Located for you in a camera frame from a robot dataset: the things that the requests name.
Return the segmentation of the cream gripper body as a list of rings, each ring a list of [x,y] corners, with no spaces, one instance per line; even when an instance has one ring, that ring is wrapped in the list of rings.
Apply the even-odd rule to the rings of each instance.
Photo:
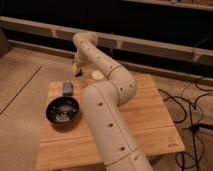
[[[84,66],[86,66],[88,60],[85,56],[76,54],[72,63],[72,72],[75,75],[78,70],[82,70]]]

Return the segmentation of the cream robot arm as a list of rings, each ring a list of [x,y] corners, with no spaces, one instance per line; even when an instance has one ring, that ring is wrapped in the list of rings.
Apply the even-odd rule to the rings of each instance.
[[[77,68],[93,63],[105,80],[87,86],[80,97],[81,110],[94,137],[107,171],[153,171],[118,107],[130,101],[137,90],[133,75],[97,48],[94,32],[77,33]]]

